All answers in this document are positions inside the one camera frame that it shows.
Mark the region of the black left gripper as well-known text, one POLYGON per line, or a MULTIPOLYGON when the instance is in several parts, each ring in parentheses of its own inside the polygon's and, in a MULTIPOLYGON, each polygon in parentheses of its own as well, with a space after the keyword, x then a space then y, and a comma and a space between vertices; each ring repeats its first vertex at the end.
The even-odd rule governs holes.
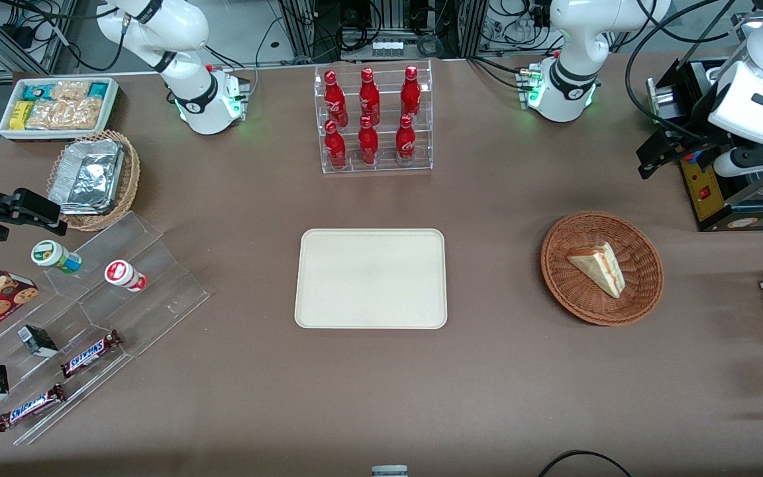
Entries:
POLYGON ((681 127, 683 131, 678 132, 675 127, 662 126, 663 129, 652 135, 652 147, 639 147, 636 150, 636 157, 640 162, 640 178, 647 180, 660 167, 674 160, 682 160, 690 153, 729 151, 730 134, 709 122, 709 114, 716 105, 716 99, 700 99, 687 105, 674 102, 661 106, 661 117, 681 127))

